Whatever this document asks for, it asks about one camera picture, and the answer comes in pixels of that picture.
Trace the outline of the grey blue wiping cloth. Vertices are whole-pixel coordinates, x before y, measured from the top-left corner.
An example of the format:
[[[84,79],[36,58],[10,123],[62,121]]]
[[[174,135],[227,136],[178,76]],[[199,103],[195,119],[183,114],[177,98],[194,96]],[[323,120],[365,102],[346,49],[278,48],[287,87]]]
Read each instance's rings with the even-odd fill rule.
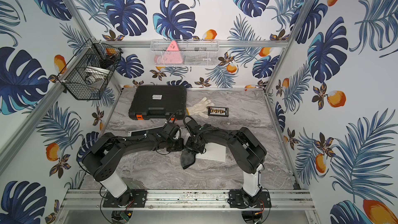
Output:
[[[183,170],[192,166],[196,161],[197,153],[195,151],[184,149],[181,153],[180,164]]]

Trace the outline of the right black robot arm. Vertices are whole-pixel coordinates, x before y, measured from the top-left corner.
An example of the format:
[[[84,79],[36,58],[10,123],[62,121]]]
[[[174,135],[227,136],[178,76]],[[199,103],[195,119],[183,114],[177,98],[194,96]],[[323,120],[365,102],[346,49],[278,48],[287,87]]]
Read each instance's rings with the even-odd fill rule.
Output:
[[[238,196],[228,199],[228,203],[231,207],[240,209],[258,206],[263,190],[261,171],[264,170],[263,163],[267,155],[261,142],[246,127],[225,130],[211,124],[199,125],[192,117],[187,118],[189,121],[183,120],[183,124],[190,137],[180,157],[182,168],[185,170],[195,164],[196,156],[205,151],[206,144],[224,146],[244,173],[242,189]]]

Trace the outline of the white drawing tablet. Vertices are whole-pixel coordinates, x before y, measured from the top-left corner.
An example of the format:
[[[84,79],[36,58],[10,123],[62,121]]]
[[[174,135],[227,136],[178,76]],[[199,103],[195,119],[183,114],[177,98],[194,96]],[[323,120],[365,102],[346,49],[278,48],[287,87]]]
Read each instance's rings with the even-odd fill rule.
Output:
[[[127,136],[128,137],[132,137],[134,139],[139,139],[139,138],[142,138],[142,137],[146,137],[149,134],[157,134],[162,129],[163,129],[163,127],[156,127],[156,128],[150,128],[150,129],[129,131]]]
[[[215,143],[207,143],[203,147],[203,149],[199,149],[202,153],[198,151],[194,151],[196,159],[202,160],[211,160],[211,161],[219,161],[225,162],[226,161],[226,147],[215,144]]]

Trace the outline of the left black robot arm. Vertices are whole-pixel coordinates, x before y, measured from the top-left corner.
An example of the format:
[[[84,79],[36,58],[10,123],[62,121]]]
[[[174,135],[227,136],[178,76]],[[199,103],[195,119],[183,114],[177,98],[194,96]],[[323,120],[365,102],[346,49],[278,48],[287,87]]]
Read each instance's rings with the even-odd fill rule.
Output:
[[[124,156],[141,151],[159,153],[160,150],[165,150],[162,153],[165,156],[183,150],[181,128],[175,123],[179,113],[173,113],[163,126],[135,131],[134,136],[105,133],[81,155],[80,163],[107,190],[105,199],[109,203],[128,208],[134,199],[132,190],[116,172]]]

